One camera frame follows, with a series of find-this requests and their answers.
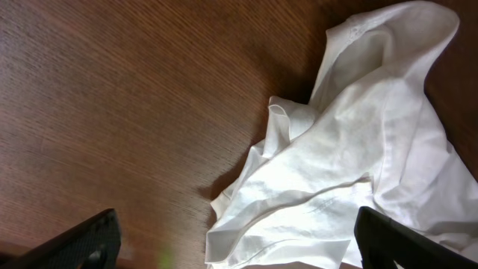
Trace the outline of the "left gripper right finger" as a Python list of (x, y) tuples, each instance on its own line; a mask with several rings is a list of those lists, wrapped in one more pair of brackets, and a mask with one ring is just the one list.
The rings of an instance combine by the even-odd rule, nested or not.
[(362, 206), (354, 235), (364, 269), (477, 269), (477, 263)]

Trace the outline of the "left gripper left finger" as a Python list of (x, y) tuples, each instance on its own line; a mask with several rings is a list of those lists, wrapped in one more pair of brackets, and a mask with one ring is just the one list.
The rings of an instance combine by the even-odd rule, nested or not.
[(117, 213), (108, 208), (1, 269), (115, 269), (121, 239)]

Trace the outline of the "white t-shirt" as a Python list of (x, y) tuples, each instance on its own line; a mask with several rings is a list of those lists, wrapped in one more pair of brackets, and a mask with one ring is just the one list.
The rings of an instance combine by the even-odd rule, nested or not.
[(477, 181), (424, 93), (458, 27), (408, 1), (330, 28), (309, 102), (270, 99), (265, 138), (212, 202), (206, 265), (360, 265), (363, 205), (476, 260)]

